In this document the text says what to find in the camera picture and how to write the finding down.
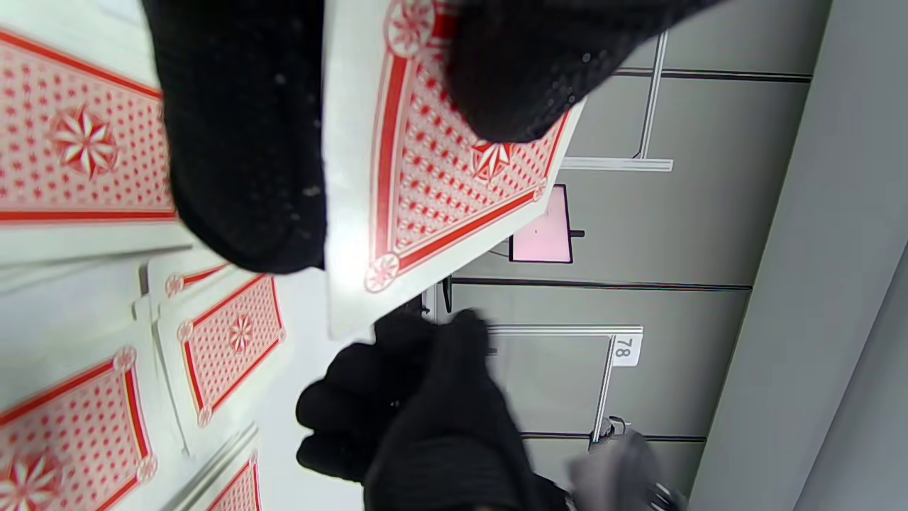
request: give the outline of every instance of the number 78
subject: number 78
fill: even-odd
[[[628,339],[627,341],[617,340],[615,344],[615,356],[624,357],[630,356],[630,348],[634,347],[634,339]]]

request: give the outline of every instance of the red border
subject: red border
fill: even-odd
[[[48,46],[33,43],[32,41],[24,39],[23,37],[19,37],[18,35],[12,35],[5,30],[0,30],[0,41],[8,43],[9,45],[18,46],[26,52],[38,54],[45,58],[55,60],[60,64],[68,65],[78,71],[87,73],[88,75],[94,75],[113,84],[133,89],[135,92],[147,95],[152,99],[161,100],[161,98],[163,97],[161,91],[152,89],[147,85],[142,85],[128,78],[123,78],[122,76],[114,75],[96,67],[92,67],[81,60],[77,60],[75,57],[60,53]]]
[[[455,26],[455,22],[456,16],[446,14],[437,15],[435,26],[432,30],[432,37],[437,39],[450,39],[452,27]],[[396,135],[398,128],[400,127],[401,98],[404,93],[407,72],[411,62],[412,59],[394,55],[386,46],[385,65],[383,66],[383,77],[381,81],[382,87],[386,88],[380,87],[380,94],[385,94],[386,103],[384,107],[379,110],[380,130],[376,130],[376,133],[380,133],[380,138],[378,139],[379,151],[377,153],[373,151],[373,154],[378,158],[378,161],[373,164],[373,175],[375,177],[372,180],[377,186],[373,209],[373,219],[375,222],[374,232],[376,233],[376,236],[371,240],[373,260],[377,260],[387,253],[393,253],[393,250],[390,248],[389,238],[391,231],[390,209],[393,198],[392,184],[394,182],[394,173],[396,172],[394,167],[394,156],[398,146]],[[565,115],[559,122],[558,133],[555,136],[555,146],[557,146],[558,142],[561,140],[562,133],[568,123],[567,120],[568,117]],[[548,160],[548,168],[543,175],[546,179],[551,175],[552,163],[555,159],[554,156],[555,152],[553,149]],[[418,266],[426,258],[457,243],[461,238],[476,229],[489,225],[499,220],[502,216],[508,215],[516,209],[521,208],[523,205],[532,202],[534,193],[535,190],[528,190],[522,195],[511,197],[509,202],[499,205],[496,209],[489,211],[485,215],[471,220],[469,223],[429,242],[410,254],[402,256],[400,258],[399,275],[406,273],[412,267]]]
[[[48,46],[39,45],[18,35],[10,34],[4,30],[0,30],[0,42],[7,43],[13,47],[17,47],[28,53],[39,55],[41,57],[55,61],[58,64],[66,65],[73,68],[76,71],[95,76],[101,80],[109,82],[114,85],[119,85],[121,87],[128,88],[133,92],[145,95],[155,101],[161,101],[162,95],[160,91],[152,89],[146,85],[139,84],[122,76],[114,75],[108,73],[97,67],[93,67],[86,62],[77,60],[75,57],[66,55],[60,52],[57,52],[54,49],[51,49]],[[23,223],[23,224],[40,224],[40,223],[54,223],[54,224],[65,224],[65,223],[80,223],[87,221],[105,221],[105,222],[130,222],[130,221],[144,221],[144,222],[161,222],[161,221],[173,221],[177,218],[176,209],[171,208],[169,210],[160,210],[160,211],[92,211],[92,210],[69,210],[69,211],[42,211],[42,210],[33,210],[33,211],[2,211],[0,210],[0,223],[3,224],[13,224],[13,223]]]
[[[225,486],[224,489],[221,490],[221,493],[219,493],[218,496],[214,498],[214,501],[210,506],[207,507],[206,511],[211,511],[212,509],[217,507],[227,496],[227,492],[229,492],[233,488],[233,485],[235,485],[236,482],[240,480],[240,477],[243,477],[243,475],[246,474],[246,471],[250,469],[252,470],[252,484],[254,485],[252,491],[255,492],[255,509],[257,511],[261,510],[262,497],[259,493],[259,467],[252,461],[249,461],[246,463],[246,465],[242,466],[240,471],[236,473],[236,476],[233,476],[233,479],[231,479],[230,483],[227,483],[227,486]]]
[[[221,309],[221,307],[225,306],[227,303],[231,302],[234,298],[236,298],[237,296],[246,292],[250,287],[258,284],[258,282],[261,281],[263,278],[268,278],[271,282],[271,296],[274,298],[274,310],[275,310],[275,314],[277,314],[277,317],[278,317],[278,326],[279,326],[279,328],[283,328],[283,319],[281,318],[281,310],[278,307],[277,287],[274,285],[274,277],[267,276],[267,275],[256,276],[255,278],[253,278],[253,280],[246,283],[243,287],[241,287],[240,289],[233,292],[233,294],[224,298],[216,306],[208,309],[207,311],[205,311],[204,314],[193,319],[192,327],[195,328],[196,326],[198,326],[202,321],[204,321],[205,319],[208,319],[213,314],[215,314],[217,311],[219,311]],[[259,358],[257,358],[255,360],[255,362],[253,362],[248,368],[246,368],[245,371],[243,371],[243,373],[240,375],[240,377],[238,377],[236,379],[236,381],[234,381],[233,384],[227,388],[227,391],[224,392],[221,395],[221,397],[219,397],[217,399],[217,401],[215,401],[212,404],[212,414],[214,414],[214,412],[217,411],[217,409],[220,408],[221,405],[223,405],[224,401],[226,401],[230,396],[233,395],[233,392],[235,392],[236,389],[240,386],[240,384],[242,384],[242,382],[245,381],[246,377],[249,376],[249,374],[252,371],[257,369],[262,364],[262,361],[264,361],[264,359],[267,358],[268,355],[270,355],[271,352],[274,351],[274,348],[276,348],[278,346],[278,344],[280,344],[280,343],[281,343],[280,338],[279,337],[275,338],[271,342],[271,345],[268,346],[268,349],[263,351],[262,355],[259,356]],[[198,378],[198,375],[196,375],[196,373],[195,373],[195,363],[193,362],[193,359],[192,359],[192,348],[188,341],[183,343],[183,357],[186,362],[187,368],[189,369],[187,371],[187,375],[189,376],[190,386],[192,387],[192,397],[195,401],[195,409],[196,409],[196,411],[201,411],[203,408],[205,408],[205,403],[203,402],[204,400],[202,399],[202,386],[199,385],[199,378]]]
[[[208,268],[207,270],[202,270],[200,272],[195,272],[195,273],[184,275],[183,276],[183,291],[185,291],[187,287],[198,284],[198,283],[202,282],[202,280],[208,278],[209,276],[212,276],[212,275],[218,273],[225,267],[227,267],[227,263],[224,263],[222,265],[217,265],[215,267]]]
[[[84,370],[82,373],[73,376],[72,378],[61,382],[56,386],[50,387],[46,392],[42,392],[39,395],[36,395],[30,399],[25,400],[21,404],[14,406],[13,408],[0,414],[0,427],[6,426],[21,416],[24,416],[30,412],[35,411],[36,409],[44,406],[51,401],[54,401],[56,398],[70,392],[78,386],[87,384],[88,382],[106,375],[107,373],[114,371],[114,358],[104,361],[97,366],[90,367]],[[141,412],[141,401],[139,399],[139,389],[136,384],[136,374],[135,369],[129,369],[123,374],[121,383],[126,391],[126,402],[130,408],[130,418],[132,419],[133,424],[133,435],[141,455],[140,462],[149,456],[151,448],[148,444],[147,432],[144,430],[144,421]],[[123,497],[128,495],[134,488],[139,486],[138,476],[133,476],[132,479],[123,484],[117,491],[113,492],[107,500],[105,500],[95,511],[106,511],[111,509],[119,502]]]

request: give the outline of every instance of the deck of cards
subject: deck of cards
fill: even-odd
[[[555,184],[582,105],[531,144],[476,137],[444,88],[457,3],[326,0],[316,299],[335,338]],[[0,511],[262,507],[253,409],[306,349],[285,318],[307,290],[181,224],[162,100],[139,0],[0,3]]]

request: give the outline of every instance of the card stack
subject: card stack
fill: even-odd
[[[0,509],[261,506],[281,293],[180,223],[152,57],[136,0],[0,5]]]

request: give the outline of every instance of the metal frame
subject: metal frame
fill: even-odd
[[[612,378],[615,336],[643,334],[643,327],[640,325],[497,325],[492,326],[489,332],[494,336],[605,337],[608,339],[606,360],[602,371],[602,383],[599,386],[596,419],[593,422],[593,432],[589,438],[591,444],[597,443],[602,436],[603,425],[606,421],[611,426],[611,421],[606,416],[606,399],[608,398],[608,385]]]

